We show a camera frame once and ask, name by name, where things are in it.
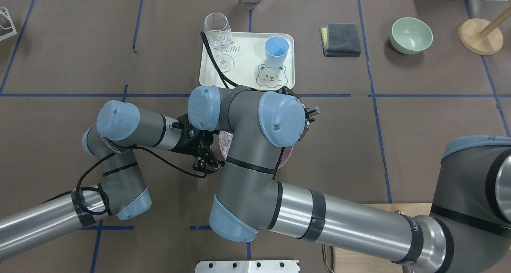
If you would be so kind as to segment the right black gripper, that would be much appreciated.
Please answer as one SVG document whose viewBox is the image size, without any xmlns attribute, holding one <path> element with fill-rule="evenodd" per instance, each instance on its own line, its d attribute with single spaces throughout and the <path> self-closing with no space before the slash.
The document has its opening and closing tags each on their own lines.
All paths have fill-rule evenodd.
<svg viewBox="0 0 511 273">
<path fill-rule="evenodd" d="M 287 86 L 281 87 L 280 89 L 277 90 L 277 92 L 279 94 L 292 95 L 294 98 L 296 98 L 298 100 L 298 102 L 304 108 L 305 123 L 304 123 L 304 128 L 303 128 L 302 134 L 299 136 L 299 141 L 300 141 L 307 134 L 307 132 L 310 128 L 310 124 L 315 121 L 315 118 L 313 116 L 316 115 L 316 108 L 305 107 L 305 105 L 301 102 L 301 98 L 298 95 L 296 95 L 291 89 L 289 89 Z"/>
</svg>

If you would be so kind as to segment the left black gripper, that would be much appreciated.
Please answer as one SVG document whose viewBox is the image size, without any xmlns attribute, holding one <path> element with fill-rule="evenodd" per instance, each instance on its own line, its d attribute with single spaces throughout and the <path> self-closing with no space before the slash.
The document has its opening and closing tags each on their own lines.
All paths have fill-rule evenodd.
<svg viewBox="0 0 511 273">
<path fill-rule="evenodd" d="M 189 122 L 187 114 L 177 118 L 177 122 L 173 122 L 172 126 L 181 130 L 180 139 L 172 152 L 195 157 L 193 170 L 206 176 L 216 173 L 218 167 L 224 166 L 224 162 L 215 157 L 210 147 L 213 142 L 213 134 L 218 134 L 219 131 L 210 132 L 197 129 Z"/>
</svg>

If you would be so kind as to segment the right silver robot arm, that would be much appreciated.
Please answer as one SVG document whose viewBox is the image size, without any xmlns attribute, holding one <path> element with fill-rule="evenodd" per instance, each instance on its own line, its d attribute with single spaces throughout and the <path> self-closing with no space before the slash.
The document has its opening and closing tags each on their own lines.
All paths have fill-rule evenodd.
<svg viewBox="0 0 511 273">
<path fill-rule="evenodd" d="M 444 217 L 408 218 L 369 202 L 432 202 L 504 226 L 488 206 L 493 160 L 510 125 L 492 95 L 302 98 L 218 89 L 234 132 L 210 227 L 232 241 L 268 230 L 406 263 L 482 272 L 509 250 L 502 234 Z"/>
</svg>

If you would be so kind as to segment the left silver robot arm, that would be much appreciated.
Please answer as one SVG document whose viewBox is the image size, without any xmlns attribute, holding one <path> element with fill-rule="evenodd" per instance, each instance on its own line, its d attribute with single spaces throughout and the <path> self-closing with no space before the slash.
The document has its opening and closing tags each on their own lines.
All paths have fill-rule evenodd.
<svg viewBox="0 0 511 273">
<path fill-rule="evenodd" d="M 127 220 L 152 206 L 148 186 L 135 156 L 143 150 L 162 160 L 153 148 L 195 158 L 189 176 L 205 178 L 223 161 L 212 153 L 212 133 L 190 122 L 190 115 L 170 118 L 132 103 L 104 104 L 83 135 L 82 147 L 96 159 L 72 190 L 1 219 L 1 260 L 40 246 L 109 217 Z"/>
</svg>

